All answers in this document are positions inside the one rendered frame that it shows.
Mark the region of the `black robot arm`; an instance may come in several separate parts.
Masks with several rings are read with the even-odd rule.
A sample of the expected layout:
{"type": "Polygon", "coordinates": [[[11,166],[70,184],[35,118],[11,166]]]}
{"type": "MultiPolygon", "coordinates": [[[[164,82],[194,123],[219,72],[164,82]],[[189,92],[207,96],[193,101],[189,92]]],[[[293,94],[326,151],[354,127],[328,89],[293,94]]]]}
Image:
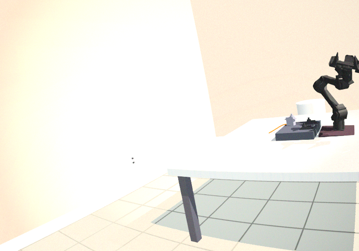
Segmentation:
{"type": "MultiPolygon", "coordinates": [[[[346,62],[351,62],[354,65],[354,56],[353,55],[345,55],[346,62]]],[[[328,104],[333,109],[333,115],[331,116],[331,120],[333,122],[334,131],[344,131],[345,129],[345,120],[347,119],[348,111],[344,104],[338,104],[334,97],[327,90],[327,84],[331,84],[335,86],[338,90],[348,89],[349,85],[354,83],[352,80],[352,75],[350,77],[345,77],[341,75],[341,65],[337,65],[335,71],[338,73],[336,78],[330,77],[328,75],[322,75],[318,80],[313,84],[313,88],[317,93],[321,93],[328,104]]]]}

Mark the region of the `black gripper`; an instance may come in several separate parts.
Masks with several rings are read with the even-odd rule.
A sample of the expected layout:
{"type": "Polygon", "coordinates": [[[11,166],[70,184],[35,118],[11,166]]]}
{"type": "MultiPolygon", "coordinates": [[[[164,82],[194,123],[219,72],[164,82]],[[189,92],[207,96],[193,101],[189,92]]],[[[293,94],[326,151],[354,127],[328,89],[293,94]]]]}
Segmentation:
{"type": "Polygon", "coordinates": [[[352,69],[354,69],[356,73],[359,73],[359,61],[356,56],[354,56],[354,65],[352,65],[351,62],[339,61],[337,52],[336,56],[331,56],[329,66],[336,68],[337,65],[341,65],[341,75],[345,77],[350,77],[352,75],[352,69]]]}

